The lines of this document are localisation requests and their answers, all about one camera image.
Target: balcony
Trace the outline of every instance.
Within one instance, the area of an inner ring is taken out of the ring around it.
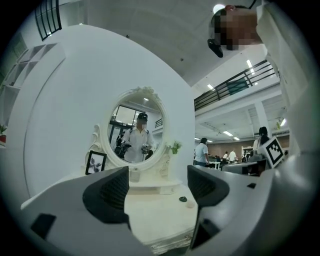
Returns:
[[[248,88],[271,85],[275,82],[270,79],[272,77],[276,77],[274,69],[267,60],[263,60],[197,97],[194,110],[198,111]]]

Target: black and white photo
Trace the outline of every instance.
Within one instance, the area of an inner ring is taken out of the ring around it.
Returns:
[[[89,175],[103,171],[105,169],[106,158],[107,154],[91,150],[86,163],[85,174]]]

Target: ceiling light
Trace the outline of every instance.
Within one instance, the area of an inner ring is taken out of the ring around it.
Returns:
[[[225,8],[225,6],[223,4],[216,4],[214,7],[213,7],[213,14],[215,14],[217,11],[221,10]]]
[[[226,130],[223,133],[226,134],[226,135],[232,136],[232,134],[230,132],[226,131]]]
[[[282,120],[282,123],[280,124],[280,126],[284,126],[286,122],[287,122],[287,120],[284,118],[284,119]]]
[[[248,60],[246,61],[246,63],[248,64],[249,68],[252,67],[251,62],[250,62],[250,59],[248,59]]]

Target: small potted plant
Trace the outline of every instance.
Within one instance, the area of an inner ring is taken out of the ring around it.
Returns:
[[[7,128],[4,125],[0,124],[0,145],[5,145],[6,144],[6,138],[7,136],[4,135],[4,132]]]

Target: white pillar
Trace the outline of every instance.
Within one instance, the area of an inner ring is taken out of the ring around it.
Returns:
[[[260,127],[266,127],[266,130],[268,131],[268,137],[271,138],[272,131],[269,128],[266,111],[265,111],[264,105],[262,104],[262,101],[254,103],[254,106],[258,114]]]

